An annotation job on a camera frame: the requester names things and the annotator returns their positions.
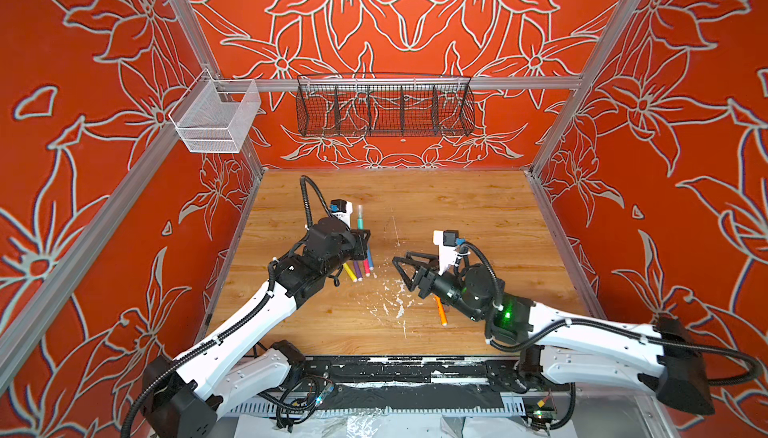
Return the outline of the purple marker pen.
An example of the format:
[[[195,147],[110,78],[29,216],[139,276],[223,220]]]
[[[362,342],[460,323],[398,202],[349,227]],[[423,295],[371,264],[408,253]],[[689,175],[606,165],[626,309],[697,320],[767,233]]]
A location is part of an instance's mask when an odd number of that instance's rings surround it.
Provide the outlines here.
[[[357,280],[362,280],[364,278],[364,274],[362,272],[362,267],[360,265],[360,261],[357,261],[357,260],[353,261],[353,266],[354,266],[354,270],[355,270],[355,274],[356,274]]]

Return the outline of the yellow marker pen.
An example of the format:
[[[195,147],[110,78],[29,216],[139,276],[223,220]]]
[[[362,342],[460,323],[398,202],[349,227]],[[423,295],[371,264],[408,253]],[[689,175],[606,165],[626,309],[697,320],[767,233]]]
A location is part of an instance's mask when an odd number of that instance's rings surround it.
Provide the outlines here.
[[[356,274],[354,273],[354,270],[350,267],[350,265],[348,263],[343,263],[343,268],[344,268],[345,272],[347,273],[347,275],[350,277],[350,279],[353,282],[357,282],[358,278],[357,278]]]

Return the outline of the green marker pen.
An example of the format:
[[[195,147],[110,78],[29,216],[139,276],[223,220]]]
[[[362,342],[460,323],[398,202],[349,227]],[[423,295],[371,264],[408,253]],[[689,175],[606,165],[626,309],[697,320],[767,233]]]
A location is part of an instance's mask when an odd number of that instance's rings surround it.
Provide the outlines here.
[[[357,206],[357,227],[358,229],[364,229],[364,205],[358,204]]]

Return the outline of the orange marker pen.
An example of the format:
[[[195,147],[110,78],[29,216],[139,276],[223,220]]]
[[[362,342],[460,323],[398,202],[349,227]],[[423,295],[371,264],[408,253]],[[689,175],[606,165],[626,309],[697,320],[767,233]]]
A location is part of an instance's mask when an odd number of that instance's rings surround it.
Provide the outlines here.
[[[444,306],[443,306],[440,298],[438,298],[438,297],[435,297],[435,302],[436,302],[436,306],[437,306],[437,310],[438,310],[438,315],[439,315],[440,323],[441,323],[441,325],[443,327],[446,327],[448,325],[448,321],[447,321],[447,316],[446,316],[446,313],[445,313]]]

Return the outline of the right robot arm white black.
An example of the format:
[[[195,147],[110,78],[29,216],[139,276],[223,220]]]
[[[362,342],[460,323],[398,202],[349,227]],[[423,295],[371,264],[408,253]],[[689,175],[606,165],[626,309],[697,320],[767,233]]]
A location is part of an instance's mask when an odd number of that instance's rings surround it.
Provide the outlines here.
[[[629,388],[677,411],[714,412],[703,354],[676,318],[610,322],[509,293],[496,307],[504,283],[483,263],[442,270],[438,256],[410,252],[392,264],[408,290],[483,323],[488,342],[519,355],[518,374],[527,387],[584,382]]]

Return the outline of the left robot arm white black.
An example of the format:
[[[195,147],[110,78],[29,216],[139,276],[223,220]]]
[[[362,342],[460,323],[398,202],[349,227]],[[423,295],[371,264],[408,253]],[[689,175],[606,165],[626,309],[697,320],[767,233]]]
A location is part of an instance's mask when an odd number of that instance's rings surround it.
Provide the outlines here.
[[[370,236],[333,216],[310,225],[268,264],[267,280],[229,319],[174,359],[160,356],[145,369],[121,436],[131,436],[135,419],[143,417],[160,437],[205,437],[232,408],[283,385],[303,360],[292,344],[276,344],[250,362],[244,356],[345,264],[366,258]]]

